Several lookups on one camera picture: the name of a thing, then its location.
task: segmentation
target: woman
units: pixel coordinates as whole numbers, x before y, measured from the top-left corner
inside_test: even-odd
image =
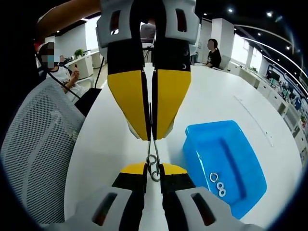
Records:
[[[207,43],[207,48],[210,50],[208,56],[207,56],[207,62],[206,66],[208,67],[216,67],[219,68],[220,62],[221,62],[221,56],[219,49],[217,48],[218,42],[216,39],[209,39]]]

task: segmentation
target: gray mesh chair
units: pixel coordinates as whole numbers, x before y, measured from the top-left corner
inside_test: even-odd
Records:
[[[47,78],[20,106],[1,147],[7,178],[30,216],[40,224],[64,222],[64,189],[84,116]]]
[[[220,65],[219,65],[219,68],[216,68],[216,67],[213,67],[213,69],[215,70],[219,70],[219,71],[223,71],[224,69],[227,68],[229,62],[230,62],[231,58],[226,56],[226,55],[222,55],[221,56],[221,62],[220,62]]]

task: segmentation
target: blue plastic tray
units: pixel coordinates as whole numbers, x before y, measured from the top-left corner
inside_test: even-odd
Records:
[[[190,125],[183,147],[187,171],[196,187],[204,186],[217,197],[217,183],[226,195],[219,197],[231,207],[232,215],[242,218],[263,196],[266,181],[247,138],[234,121]],[[213,183],[211,172],[218,174]]]

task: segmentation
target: potted plant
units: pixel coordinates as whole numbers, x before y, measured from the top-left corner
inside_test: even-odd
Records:
[[[79,57],[84,56],[85,52],[84,52],[83,49],[78,49],[78,50],[75,51],[74,55],[75,55],[76,58],[79,58]]]
[[[257,69],[255,67],[250,67],[249,68],[251,71],[255,72],[255,73],[258,73]]]

